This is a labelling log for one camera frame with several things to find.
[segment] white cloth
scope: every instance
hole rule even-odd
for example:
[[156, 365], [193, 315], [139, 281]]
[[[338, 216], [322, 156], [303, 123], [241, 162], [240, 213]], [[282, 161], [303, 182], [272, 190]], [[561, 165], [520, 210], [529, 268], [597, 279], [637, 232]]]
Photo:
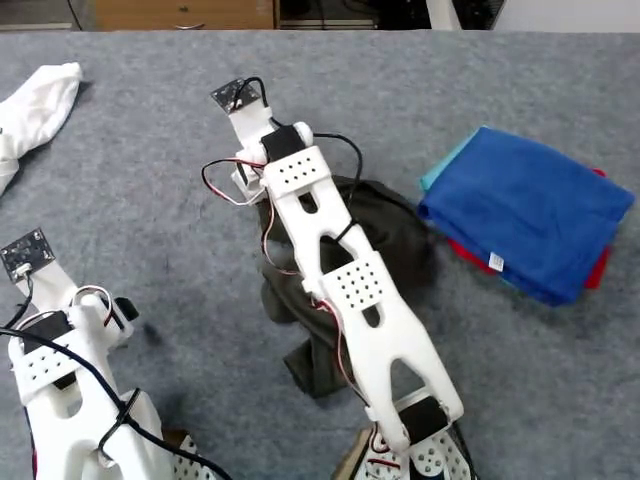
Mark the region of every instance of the white cloth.
[[77, 63], [43, 65], [0, 103], [0, 195], [18, 171], [18, 159], [58, 133], [81, 80]]

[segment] circuit board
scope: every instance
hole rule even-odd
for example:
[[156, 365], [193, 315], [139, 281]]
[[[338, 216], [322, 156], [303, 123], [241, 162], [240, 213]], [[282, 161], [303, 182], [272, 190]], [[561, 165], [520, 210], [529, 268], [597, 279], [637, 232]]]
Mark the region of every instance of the circuit board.
[[0, 250], [0, 259], [13, 283], [20, 281], [17, 270], [31, 264], [31, 272], [37, 272], [53, 262], [56, 257], [42, 230], [37, 228]]
[[[245, 85], [244, 79], [236, 78], [232, 82], [218, 88], [211, 92], [211, 98], [213, 98], [218, 105], [229, 115], [236, 109], [246, 107], [250, 103], [260, 100], [260, 94], [250, 84]], [[234, 105], [236, 100], [236, 94], [238, 90], [242, 88], [240, 96], [238, 97], [237, 106]]]

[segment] red cloth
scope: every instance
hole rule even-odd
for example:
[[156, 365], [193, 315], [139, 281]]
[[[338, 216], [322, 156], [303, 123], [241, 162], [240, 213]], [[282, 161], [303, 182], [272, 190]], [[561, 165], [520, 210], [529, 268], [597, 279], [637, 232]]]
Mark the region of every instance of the red cloth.
[[[607, 176], [607, 174], [604, 173], [604, 171], [600, 170], [599, 168], [592, 168], [592, 170], [598, 175], [600, 175], [601, 177]], [[496, 270], [490, 268], [489, 265], [487, 265], [482, 259], [476, 257], [473, 253], [466, 250], [462, 245], [457, 243], [455, 240], [448, 238], [447, 241], [449, 242], [451, 249], [459, 257], [464, 258], [465, 260], [468, 260], [469, 262], [478, 266], [483, 272], [488, 273], [489, 275], [495, 275], [496, 273], [498, 273]], [[610, 253], [611, 253], [611, 247], [606, 247], [602, 251], [602, 255], [600, 255], [600, 258], [598, 258], [598, 261], [593, 266], [593, 269], [591, 270], [591, 274], [589, 275], [589, 278], [587, 278], [587, 281], [584, 284], [585, 288], [595, 289], [600, 286], [600, 280], [602, 280], [602, 276], [604, 275], [604, 269], [607, 266], [607, 260], [609, 259]]]

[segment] wire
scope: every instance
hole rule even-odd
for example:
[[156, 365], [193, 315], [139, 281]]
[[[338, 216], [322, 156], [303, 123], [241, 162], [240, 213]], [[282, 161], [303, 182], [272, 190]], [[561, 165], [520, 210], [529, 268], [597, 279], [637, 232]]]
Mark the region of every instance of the wire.
[[260, 84], [260, 95], [262, 95], [262, 104], [265, 108], [269, 108], [269, 102], [267, 101], [267, 89], [264, 87], [264, 82], [260, 77], [254, 76], [246, 78], [244, 82], [242, 82], [242, 85], [240, 85], [240, 88], [236, 91], [236, 94], [233, 97], [233, 110], [236, 110], [238, 108], [238, 100], [240, 100], [240, 94], [242, 93], [242, 90], [244, 90], [245, 87], [251, 82], [258, 82], [258, 84]]
[[33, 480], [36, 480], [38, 475], [38, 457], [36, 454], [36, 444], [33, 441], [33, 430], [31, 429], [31, 419], [29, 418], [29, 412], [27, 411], [27, 407], [23, 407], [24, 416], [27, 419], [27, 428], [29, 429], [29, 443], [31, 444], [31, 474], [33, 476]]
[[138, 399], [139, 395], [140, 395], [140, 389], [136, 388], [131, 394], [131, 398], [127, 400], [126, 405], [116, 417], [116, 422], [107, 431], [107, 433], [105, 433], [102, 436], [102, 438], [100, 439], [100, 442], [98, 442], [98, 451], [101, 452], [105, 457], [107, 457], [110, 460], [113, 460], [113, 459], [109, 455], [107, 455], [107, 453], [104, 451], [104, 446], [106, 445], [107, 441], [109, 441], [109, 439], [113, 436], [113, 434], [116, 433], [116, 430], [118, 430], [118, 428], [122, 426], [124, 419], [127, 417], [127, 415], [129, 415], [129, 412], [131, 412], [131, 409], [133, 408], [133, 404], [136, 403], [136, 400]]
[[32, 325], [33, 323], [36, 323], [35, 320], [40, 318], [40, 317], [44, 317], [45, 315], [51, 315], [53, 313], [56, 313], [56, 310], [44, 310], [42, 312], [38, 312], [34, 315], [31, 315], [30, 317], [25, 318], [24, 320], [22, 320], [21, 322], [19, 322], [16, 325], [16, 330], [24, 330], [26, 327]]
[[220, 163], [225, 163], [225, 162], [232, 162], [235, 163], [236, 165], [248, 165], [251, 168], [264, 168], [264, 165], [262, 165], [261, 163], [255, 163], [255, 162], [249, 162], [247, 160], [242, 160], [240, 158], [222, 158], [220, 160], [214, 160], [212, 162], [207, 163], [204, 167], [202, 167], [201, 170], [201, 175], [202, 175], [202, 181], [204, 182], [204, 184], [207, 186], [207, 188], [209, 190], [211, 190], [214, 194], [216, 194], [217, 196], [219, 196], [220, 198], [222, 198], [223, 200], [226, 200], [229, 203], [234, 204], [237, 207], [244, 207], [246, 205], [252, 205], [253, 202], [255, 200], [257, 200], [257, 198], [262, 195], [262, 192], [264, 192], [264, 188], [261, 189], [258, 193], [256, 193], [253, 197], [251, 197], [249, 200], [246, 200], [244, 202], [238, 202], [237, 200], [234, 200], [233, 198], [231, 198], [229, 195], [227, 195], [226, 193], [224, 193], [222, 190], [220, 190], [218, 187], [216, 187], [215, 185], [213, 185], [209, 179], [207, 178], [207, 169], [213, 167], [214, 165], [218, 165]]
[[76, 15], [76, 10], [75, 8], [73, 8], [73, 4], [71, 3], [71, 0], [67, 0], [67, 5], [69, 6], [69, 11], [71, 12], [71, 16], [73, 16], [73, 21], [78, 26], [78, 30], [82, 32], [84, 28], [82, 28], [82, 25], [80, 25], [80, 20], [78, 20], [78, 15]]
[[345, 142], [347, 145], [349, 145], [351, 148], [353, 148], [353, 150], [356, 152], [356, 155], [358, 157], [358, 159], [357, 159], [358, 163], [357, 163], [357, 166], [356, 166], [356, 175], [353, 178], [353, 185], [351, 186], [351, 190], [349, 190], [349, 194], [347, 195], [347, 201], [346, 201], [347, 208], [350, 208], [351, 207], [351, 201], [353, 200], [353, 194], [356, 191], [356, 188], [358, 188], [358, 184], [360, 183], [360, 177], [362, 176], [362, 168], [363, 168], [363, 164], [364, 164], [362, 150], [360, 150], [358, 145], [356, 145], [353, 140], [351, 140], [350, 138], [347, 138], [344, 135], [341, 135], [339, 133], [315, 133], [314, 137], [316, 137], [316, 138], [334, 138], [336, 140], [341, 140], [341, 141]]
[[29, 289], [29, 293], [27, 294], [25, 301], [19, 305], [18, 311], [13, 318], [7, 322], [5, 328], [12, 328], [16, 323], [18, 323], [20, 319], [24, 317], [31, 300], [33, 300], [33, 278], [31, 278], [31, 274], [29, 272], [25, 273], [25, 276], [27, 278], [27, 288]]
[[397, 468], [400, 470], [400, 464], [395, 462], [390, 462], [389, 460], [383, 460], [381, 458], [370, 458], [367, 460], [369, 463], [376, 463], [378, 465], [384, 465], [385, 467]]
[[464, 440], [464, 436], [462, 435], [462, 430], [460, 429], [460, 425], [458, 424], [458, 422], [453, 422], [452, 428], [453, 428], [453, 432], [456, 435], [456, 438], [458, 439], [458, 443], [460, 444], [460, 450], [462, 450], [462, 455], [464, 455], [465, 460], [469, 464], [469, 470], [471, 471], [473, 477], [475, 477], [475, 480], [480, 480], [480, 477], [478, 476], [478, 473], [476, 472], [476, 469], [473, 465], [471, 452], [467, 447], [467, 442]]
[[268, 245], [269, 233], [271, 233], [271, 229], [273, 228], [273, 224], [275, 223], [276, 210], [273, 204], [273, 200], [271, 200], [271, 197], [269, 197], [268, 195], [267, 195], [267, 200], [269, 202], [269, 221], [267, 223], [267, 227], [264, 229], [264, 232], [262, 232], [262, 237], [260, 239], [260, 249], [262, 250], [262, 254], [267, 259], [267, 262], [269, 262], [273, 267], [276, 268], [276, 270], [278, 270], [283, 275], [289, 275], [289, 276], [299, 275], [300, 272], [297, 272], [294, 270], [285, 270], [283, 268], [278, 267], [275, 264], [275, 262], [271, 259], [271, 255], [269, 255], [269, 245]]
[[322, 5], [322, 0], [316, 0], [316, 4], [318, 5], [318, 13], [320, 14], [320, 28], [322, 28], [322, 30], [326, 30], [327, 22], [324, 16], [324, 5]]
[[[322, 18], [323, 18], [322, 23], [323, 23], [323, 30], [324, 30], [325, 21], [324, 21], [324, 9], [322, 7], [322, 0], [317, 0], [317, 2], [318, 2], [318, 8], [321, 11], [321, 15], [322, 15]], [[246, 78], [244, 80], [244, 82], [242, 82], [242, 85], [240, 85], [240, 88], [238, 88], [238, 90], [236, 91], [236, 94], [235, 94], [234, 99], [233, 99], [233, 110], [236, 110], [238, 108], [238, 100], [240, 99], [240, 94], [242, 93], [242, 91], [245, 89], [245, 87], [247, 85], [249, 85], [252, 82], [258, 82], [258, 84], [260, 85], [260, 95], [262, 96], [262, 104], [264, 105], [265, 108], [269, 108], [269, 101], [267, 100], [267, 89], [266, 89], [266, 87], [264, 85], [264, 81], [262, 80], [262, 78], [260, 78], [258, 76], [253, 76], [253, 77]], [[282, 125], [283, 125], [281, 122], [276, 120], [276, 118], [273, 117], [273, 116], [271, 117], [270, 120], [276, 127], [282, 127]], [[339, 133], [315, 133], [314, 137], [316, 137], [316, 138], [333, 138], [333, 139], [336, 139], [336, 140], [343, 141], [347, 145], [349, 145], [351, 148], [353, 148], [353, 150], [356, 152], [356, 156], [357, 156], [356, 174], [355, 174], [355, 177], [354, 177], [353, 186], [351, 187], [351, 190], [349, 191], [349, 194], [347, 196], [347, 201], [346, 201], [347, 208], [351, 207], [351, 201], [353, 199], [353, 194], [354, 194], [356, 188], [358, 188], [358, 184], [360, 183], [360, 177], [362, 176], [362, 169], [363, 169], [363, 164], [364, 164], [364, 156], [362, 155], [362, 150], [360, 150], [358, 145], [356, 145], [356, 143], [353, 140], [351, 140], [350, 138], [348, 138], [348, 137], [346, 137], [344, 135], [341, 135]], [[213, 190], [215, 188], [212, 185], [208, 184], [206, 178], [204, 177], [204, 173], [203, 173], [203, 180], [205, 181], [205, 183], [207, 183], [207, 186], [211, 190]], [[232, 201], [228, 197], [228, 195], [225, 195], [225, 197], [223, 197], [223, 198], [231, 201], [231, 203], [236, 203], [236, 202]]]
[[[20, 330], [14, 330], [12, 328], [0, 327], [0, 335], [8, 335], [10, 337], [22, 338], [23, 340], [36, 342], [42, 346], [51, 348], [56, 352], [62, 353], [72, 360], [75, 360], [82, 367], [86, 368], [89, 371], [89, 373], [91, 373], [91, 375], [93, 375], [93, 377], [96, 379], [98, 384], [100, 384], [100, 386], [102, 387], [104, 392], [107, 394], [107, 396], [118, 408], [118, 411], [122, 411], [126, 407], [126, 403], [120, 400], [120, 398], [118, 397], [118, 394], [115, 392], [115, 390], [113, 390], [111, 385], [109, 385], [107, 380], [102, 376], [102, 374], [98, 371], [98, 369], [94, 367], [91, 363], [89, 363], [87, 360], [82, 358], [80, 355], [78, 355], [77, 353], [69, 350], [66, 347], [63, 347], [62, 345], [58, 345], [57, 343], [51, 340], [40, 337], [39, 335], [34, 335], [32, 333], [23, 332]], [[220, 465], [212, 462], [211, 460], [207, 460], [206, 458], [203, 458], [200, 455], [197, 455], [195, 453], [190, 453], [190, 452], [187, 452], [186, 450], [182, 450], [181, 448], [174, 447], [170, 443], [162, 440], [161, 438], [156, 437], [151, 432], [142, 428], [136, 420], [131, 418], [130, 415], [125, 416], [124, 423], [129, 425], [138, 435], [150, 441], [154, 445], [157, 445], [158, 447], [164, 450], [167, 450], [168, 452], [171, 452], [175, 455], [179, 455], [183, 458], [186, 458], [187, 460], [192, 460], [204, 467], [209, 468], [216, 475], [219, 475], [220, 478], [223, 480], [232, 480], [231, 476]]]
[[324, 300], [320, 300], [317, 302], [317, 304], [315, 305], [316, 310], [326, 310], [331, 317], [333, 318], [333, 321], [336, 325], [336, 329], [338, 330], [338, 335], [337, 335], [337, 342], [336, 342], [336, 362], [338, 363], [338, 369], [340, 370], [340, 373], [342, 373], [342, 376], [344, 377], [345, 381], [347, 382], [347, 384], [351, 387], [351, 389], [355, 392], [355, 394], [360, 397], [360, 400], [362, 400], [364, 402], [364, 404], [366, 406], [369, 406], [364, 394], [362, 393], [362, 391], [356, 386], [356, 384], [351, 380], [351, 377], [349, 377], [349, 375], [347, 374], [346, 369], [344, 368], [344, 364], [342, 363], [342, 337], [343, 337], [343, 333], [342, 333], [342, 326], [340, 325], [340, 321], [338, 320], [338, 314], [335, 311], [335, 309], [326, 301]]
[[391, 447], [389, 447], [389, 445], [385, 443], [384, 438], [381, 442], [384, 446], [380, 449], [376, 447], [376, 436], [378, 435], [378, 430], [378, 422], [374, 422], [373, 430], [371, 431], [371, 435], [369, 436], [369, 448], [378, 454], [387, 453], [391, 450]]
[[96, 292], [102, 294], [107, 300], [107, 314], [102, 320], [102, 324], [106, 327], [113, 317], [113, 298], [106, 288], [99, 287], [98, 285], [85, 285], [83, 287], [80, 287], [78, 290], [76, 290], [76, 293], [73, 294], [73, 297], [71, 297], [71, 306], [76, 304], [76, 298], [78, 297], [78, 295], [84, 296], [87, 293]]

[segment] clothing label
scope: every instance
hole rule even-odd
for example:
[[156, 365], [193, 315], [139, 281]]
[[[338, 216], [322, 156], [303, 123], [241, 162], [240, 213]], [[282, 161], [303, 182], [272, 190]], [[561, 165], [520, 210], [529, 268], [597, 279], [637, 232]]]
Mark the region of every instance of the clothing label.
[[491, 252], [489, 255], [489, 268], [501, 272], [504, 269], [504, 258]]

